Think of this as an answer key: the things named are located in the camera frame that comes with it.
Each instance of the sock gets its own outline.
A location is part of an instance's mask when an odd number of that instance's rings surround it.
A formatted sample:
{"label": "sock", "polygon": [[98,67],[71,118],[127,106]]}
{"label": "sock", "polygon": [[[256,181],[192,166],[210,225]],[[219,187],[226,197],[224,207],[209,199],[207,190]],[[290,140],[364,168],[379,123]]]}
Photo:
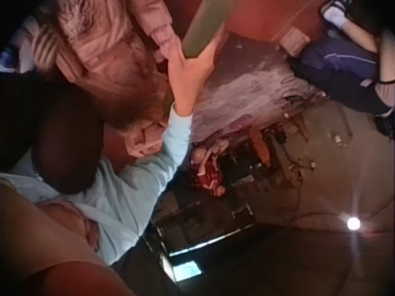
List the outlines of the sock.
{"label": "sock", "polygon": [[[343,6],[341,3],[336,1],[337,5]],[[344,23],[348,22],[349,20],[346,18],[343,11],[338,9],[337,7],[329,7],[323,14],[323,17],[328,22],[334,24],[336,27],[341,29]]]}

